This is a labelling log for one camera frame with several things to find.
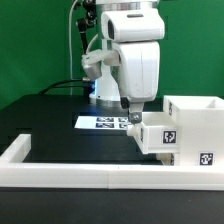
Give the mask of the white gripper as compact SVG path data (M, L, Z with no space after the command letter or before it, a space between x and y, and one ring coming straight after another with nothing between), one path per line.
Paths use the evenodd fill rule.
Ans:
M160 46L157 42L114 43L113 49L120 58L118 85L125 96L120 98L121 107L129 108L132 124L141 123L143 103L154 100L158 90Z

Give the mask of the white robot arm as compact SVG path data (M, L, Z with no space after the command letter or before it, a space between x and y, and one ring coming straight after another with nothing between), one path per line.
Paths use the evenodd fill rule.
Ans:
M86 53L83 68L92 80L109 67L117 82L120 102L129 121L142 121L144 104L155 99L160 46L165 24L157 6L160 0L96 0L102 48Z

